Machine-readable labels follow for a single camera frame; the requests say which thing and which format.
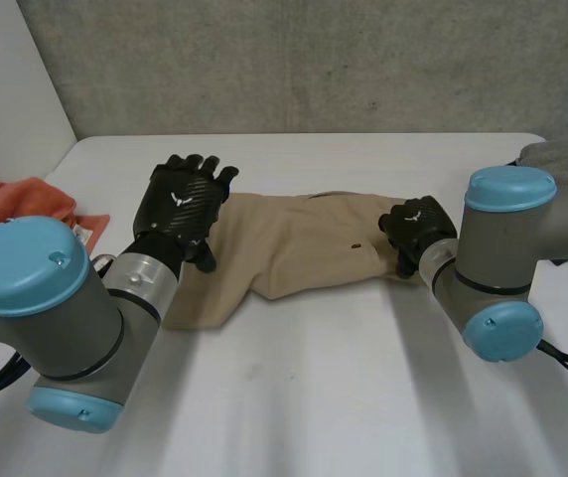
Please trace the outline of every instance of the gray concrete wall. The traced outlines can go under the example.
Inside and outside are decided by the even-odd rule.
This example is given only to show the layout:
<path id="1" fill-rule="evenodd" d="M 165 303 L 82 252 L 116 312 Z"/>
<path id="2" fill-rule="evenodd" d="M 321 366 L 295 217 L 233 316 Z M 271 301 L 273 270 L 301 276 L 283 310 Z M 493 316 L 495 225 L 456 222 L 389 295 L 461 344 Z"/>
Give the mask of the gray concrete wall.
<path id="1" fill-rule="evenodd" d="M 79 138 L 568 136 L 568 0 L 19 0 Z"/>

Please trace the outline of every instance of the white logo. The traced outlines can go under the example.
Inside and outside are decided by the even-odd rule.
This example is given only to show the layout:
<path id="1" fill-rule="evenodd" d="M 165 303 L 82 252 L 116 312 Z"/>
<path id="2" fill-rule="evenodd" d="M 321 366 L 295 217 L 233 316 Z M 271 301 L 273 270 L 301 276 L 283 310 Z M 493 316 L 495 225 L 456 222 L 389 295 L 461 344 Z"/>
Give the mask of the white logo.
<path id="1" fill-rule="evenodd" d="M 178 197 L 176 197 L 176 194 L 174 194 L 172 192 L 172 199 L 174 199 L 174 202 L 176 203 L 176 207 L 181 207 L 184 204 L 188 204 L 189 202 L 191 202 L 194 198 L 190 197 L 189 199 L 179 199 Z"/>
<path id="2" fill-rule="evenodd" d="M 407 222 L 416 222 L 416 221 L 419 220 L 419 217 L 421 217 L 421 211 L 419 211 L 419 212 L 416 214 L 416 216 L 414 216 L 414 217 L 406 217 L 406 218 L 403 219 L 403 220 L 404 220 L 404 221 L 407 221 Z"/>

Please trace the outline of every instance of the light blue joint cap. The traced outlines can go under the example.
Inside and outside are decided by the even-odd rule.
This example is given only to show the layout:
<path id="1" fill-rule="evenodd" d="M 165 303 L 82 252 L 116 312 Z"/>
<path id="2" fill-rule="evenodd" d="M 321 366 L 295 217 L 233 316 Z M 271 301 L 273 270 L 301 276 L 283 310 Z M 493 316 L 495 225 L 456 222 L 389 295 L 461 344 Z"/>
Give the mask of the light blue joint cap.
<path id="1" fill-rule="evenodd" d="M 525 301 L 506 301 L 479 311 L 463 330 L 463 340 L 485 361 L 514 361 L 533 351 L 544 324 Z"/>
<path id="2" fill-rule="evenodd" d="M 45 422 L 70 430 L 100 434 L 112 428 L 123 404 L 72 391 L 34 387 L 28 410 Z"/>
<path id="3" fill-rule="evenodd" d="M 482 212 L 518 212 L 549 202 L 557 192 L 555 179 L 533 167 L 497 166 L 472 174 L 465 204 Z"/>
<path id="4" fill-rule="evenodd" d="M 0 224 L 0 317 L 54 308 L 76 293 L 88 270 L 87 251 L 65 224 L 49 217 Z"/>

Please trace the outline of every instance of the black robotic glove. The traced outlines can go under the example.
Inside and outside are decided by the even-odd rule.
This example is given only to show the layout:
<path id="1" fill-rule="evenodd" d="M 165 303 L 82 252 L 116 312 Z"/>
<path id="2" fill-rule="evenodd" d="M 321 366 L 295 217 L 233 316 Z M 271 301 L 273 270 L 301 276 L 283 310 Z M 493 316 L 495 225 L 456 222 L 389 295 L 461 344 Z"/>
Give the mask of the black robotic glove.
<path id="1" fill-rule="evenodd" d="M 225 167 L 215 178 L 219 159 L 192 154 L 186 159 L 173 155 L 154 169 L 136 218 L 136 239 L 160 234 L 174 241 L 185 261 L 200 271 L 215 270 L 215 258 L 207 245 L 210 228 L 217 221 L 229 185 L 239 171 Z"/>
<path id="2" fill-rule="evenodd" d="M 399 252 L 396 274 L 401 278 L 419 269 L 421 255 L 432 243 L 457 237 L 451 219 L 432 196 L 392 207 L 379 218 L 379 228 Z"/>

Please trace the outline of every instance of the beige pants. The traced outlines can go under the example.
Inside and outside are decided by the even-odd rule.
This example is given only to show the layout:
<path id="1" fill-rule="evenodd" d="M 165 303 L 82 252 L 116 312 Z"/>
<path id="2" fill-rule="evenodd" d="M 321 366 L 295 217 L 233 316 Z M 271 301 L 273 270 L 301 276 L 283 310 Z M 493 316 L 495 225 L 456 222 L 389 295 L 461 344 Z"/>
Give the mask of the beige pants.
<path id="1" fill-rule="evenodd" d="M 375 276 L 395 277 L 396 252 L 377 222 L 402 202 L 345 192 L 231 194 L 209 240 L 217 270 L 205 274 L 184 265 L 163 326 L 220 326 L 248 290 L 275 299 Z"/>

